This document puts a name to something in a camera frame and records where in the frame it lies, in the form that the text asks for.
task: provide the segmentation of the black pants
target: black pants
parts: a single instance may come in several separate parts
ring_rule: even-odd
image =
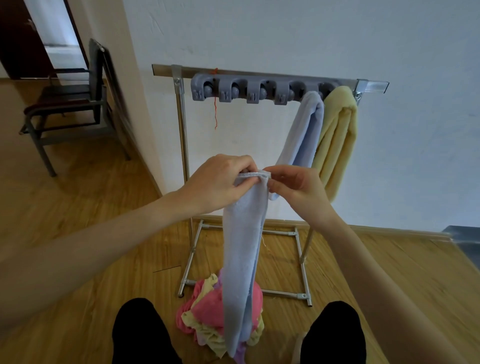
[[[113,325],[113,360],[119,363],[181,364],[167,328],[152,303],[135,298],[125,303]],[[367,352],[360,318],[348,303],[329,303],[303,340],[300,361],[365,363]]]

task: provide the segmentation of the pink towel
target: pink towel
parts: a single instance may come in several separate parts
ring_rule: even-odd
[[[254,282],[252,293],[252,331],[255,331],[258,327],[258,317],[262,312],[262,306],[262,290],[258,283]],[[206,296],[192,308],[192,314],[199,322],[215,327],[218,333],[223,335],[222,288],[218,287],[207,293]]]
[[[195,288],[193,289],[192,297],[187,302],[185,302],[182,306],[180,306],[180,308],[177,310],[177,314],[175,315],[175,321],[177,322],[177,327],[186,334],[192,334],[192,333],[195,332],[195,330],[193,328],[190,328],[190,327],[186,326],[183,323],[183,320],[181,319],[181,314],[189,311],[192,308],[192,304],[195,302],[198,295],[202,291],[204,281],[205,280],[202,279],[202,280],[197,281],[197,283],[195,283]]]

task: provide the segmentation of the light blue towel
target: light blue towel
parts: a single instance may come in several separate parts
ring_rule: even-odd
[[[251,176],[258,176],[260,183],[223,210],[224,338],[232,358],[238,343],[247,341],[252,331],[253,281],[268,208],[269,172],[240,173],[235,186]]]
[[[323,120],[324,102],[319,93],[307,92],[301,100],[297,115],[288,132],[287,141],[276,164],[311,167],[317,151]],[[270,194],[269,198],[274,201],[278,195]]]

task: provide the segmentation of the chair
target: chair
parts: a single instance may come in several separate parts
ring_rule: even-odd
[[[104,49],[95,40],[90,39],[88,50],[90,54],[89,70],[83,68],[56,69],[48,77],[50,86],[44,87],[37,102],[24,110],[25,122],[19,134],[30,134],[51,177],[55,177],[57,174],[44,150],[44,146],[51,144],[63,143],[85,137],[111,136],[121,145],[125,158],[130,160],[130,156],[121,143],[112,123],[111,108],[107,103],[107,87],[103,84],[102,79]],[[57,73],[89,73],[88,84],[54,85],[51,77]],[[84,110],[93,111],[94,120],[92,122],[46,127],[47,117],[49,115]],[[32,124],[32,118],[34,116],[40,117],[35,127]],[[101,128],[42,137],[43,132],[98,125],[102,119],[105,121],[106,126]]]

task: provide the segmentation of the person's left hand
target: person's left hand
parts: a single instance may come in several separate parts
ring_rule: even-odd
[[[260,181],[258,177],[250,177],[235,187],[233,183],[240,172],[258,172],[251,156],[217,154],[202,164],[175,192],[178,203],[185,204],[190,216],[224,208]]]

